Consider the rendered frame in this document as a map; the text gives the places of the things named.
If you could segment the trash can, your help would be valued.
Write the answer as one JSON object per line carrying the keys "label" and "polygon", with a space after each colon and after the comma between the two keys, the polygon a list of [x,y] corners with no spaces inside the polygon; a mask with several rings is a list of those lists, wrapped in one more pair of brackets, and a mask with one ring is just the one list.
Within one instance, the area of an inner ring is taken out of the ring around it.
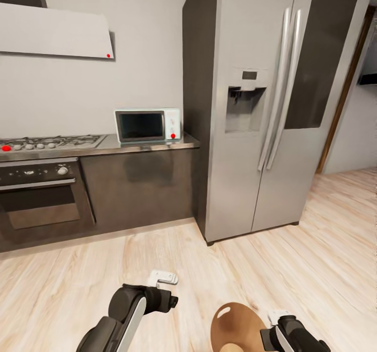
{"label": "trash can", "polygon": [[[230,310],[218,314],[229,307]],[[249,306],[228,302],[215,312],[210,324],[212,352],[267,352],[260,329],[267,329],[261,317]]]}

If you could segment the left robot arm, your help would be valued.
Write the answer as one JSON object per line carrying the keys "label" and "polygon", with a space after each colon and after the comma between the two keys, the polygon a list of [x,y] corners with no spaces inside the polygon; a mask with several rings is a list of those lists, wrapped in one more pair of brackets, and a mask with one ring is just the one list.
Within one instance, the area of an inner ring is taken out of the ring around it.
{"label": "left robot arm", "polygon": [[167,313],[178,303],[178,297],[161,290],[159,284],[177,285],[178,281],[171,272],[153,270],[149,287],[123,283],[110,301],[108,316],[85,334],[76,352],[127,352],[143,315]]}

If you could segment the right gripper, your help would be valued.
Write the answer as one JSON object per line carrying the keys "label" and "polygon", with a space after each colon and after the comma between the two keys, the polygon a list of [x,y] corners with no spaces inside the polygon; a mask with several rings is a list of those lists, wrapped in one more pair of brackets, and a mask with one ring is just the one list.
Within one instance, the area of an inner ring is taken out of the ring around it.
{"label": "right gripper", "polygon": [[275,334],[276,328],[260,329],[264,350],[267,352],[285,352]]}

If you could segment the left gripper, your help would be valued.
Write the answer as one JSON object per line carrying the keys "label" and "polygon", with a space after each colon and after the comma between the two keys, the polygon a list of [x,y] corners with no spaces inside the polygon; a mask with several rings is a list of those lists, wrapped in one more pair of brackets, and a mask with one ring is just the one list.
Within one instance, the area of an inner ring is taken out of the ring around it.
{"label": "left gripper", "polygon": [[148,313],[154,311],[167,313],[169,309],[176,307],[178,297],[171,295],[171,291],[161,290],[155,287],[147,287],[147,289],[151,291],[153,298],[152,307]]}

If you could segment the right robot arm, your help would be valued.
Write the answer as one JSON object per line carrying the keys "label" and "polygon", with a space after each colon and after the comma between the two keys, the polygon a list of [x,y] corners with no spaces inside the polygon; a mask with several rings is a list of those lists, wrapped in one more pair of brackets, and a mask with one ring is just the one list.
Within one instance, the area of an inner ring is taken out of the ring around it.
{"label": "right robot arm", "polygon": [[268,310],[269,329],[260,329],[267,352],[331,352],[323,340],[317,340],[300,320],[287,309]]}

